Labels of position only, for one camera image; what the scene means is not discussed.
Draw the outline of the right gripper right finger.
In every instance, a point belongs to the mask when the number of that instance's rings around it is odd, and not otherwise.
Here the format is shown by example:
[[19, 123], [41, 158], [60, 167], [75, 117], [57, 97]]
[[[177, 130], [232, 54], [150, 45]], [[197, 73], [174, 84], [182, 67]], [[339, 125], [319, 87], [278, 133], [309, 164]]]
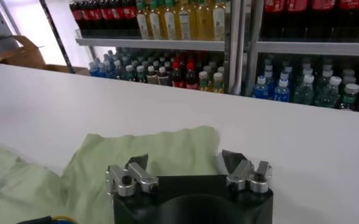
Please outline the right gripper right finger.
[[231, 192], [250, 190], [264, 194], [271, 188], [272, 166], [268, 161], [260, 161], [257, 169], [243, 154], [223, 150], [222, 158], [228, 171], [226, 186]]

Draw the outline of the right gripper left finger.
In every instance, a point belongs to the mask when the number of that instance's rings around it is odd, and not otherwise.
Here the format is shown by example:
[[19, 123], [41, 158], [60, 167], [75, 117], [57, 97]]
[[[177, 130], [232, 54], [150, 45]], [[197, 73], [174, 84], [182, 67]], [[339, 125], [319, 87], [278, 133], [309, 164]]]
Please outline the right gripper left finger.
[[131, 157], [124, 167], [110, 165], [105, 171], [106, 193], [110, 196], [131, 197], [136, 193], [136, 187], [147, 194], [157, 192], [158, 177], [146, 172], [148, 154]]

